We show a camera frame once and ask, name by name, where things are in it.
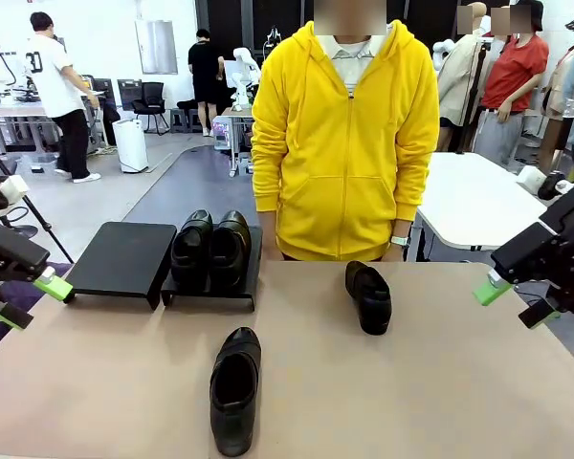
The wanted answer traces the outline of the person's right hand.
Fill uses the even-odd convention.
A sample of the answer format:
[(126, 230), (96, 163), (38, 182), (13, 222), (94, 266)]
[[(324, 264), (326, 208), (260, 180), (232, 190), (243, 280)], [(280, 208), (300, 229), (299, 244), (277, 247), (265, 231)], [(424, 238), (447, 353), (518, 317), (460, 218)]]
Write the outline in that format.
[(282, 252), (276, 243), (276, 219), (271, 215), (270, 219), (260, 220), (262, 228), (261, 258), (264, 261), (282, 261)]

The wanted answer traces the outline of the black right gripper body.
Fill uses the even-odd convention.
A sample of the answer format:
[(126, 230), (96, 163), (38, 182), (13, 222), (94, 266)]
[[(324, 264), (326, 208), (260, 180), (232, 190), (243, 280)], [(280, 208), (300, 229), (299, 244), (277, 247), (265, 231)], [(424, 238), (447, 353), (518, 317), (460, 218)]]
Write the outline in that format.
[(526, 314), (574, 314), (574, 186), (491, 258), (495, 272), (512, 285), (550, 283), (545, 298), (528, 306)]

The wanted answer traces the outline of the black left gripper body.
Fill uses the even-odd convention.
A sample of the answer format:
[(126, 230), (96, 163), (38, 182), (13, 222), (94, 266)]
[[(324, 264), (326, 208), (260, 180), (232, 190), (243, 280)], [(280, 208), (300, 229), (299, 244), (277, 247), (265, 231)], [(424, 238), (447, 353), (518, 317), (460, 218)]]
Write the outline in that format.
[[(0, 224), (0, 284), (4, 281), (33, 284), (49, 266), (49, 255), (30, 239)], [(1, 293), (0, 302), (9, 303)]]

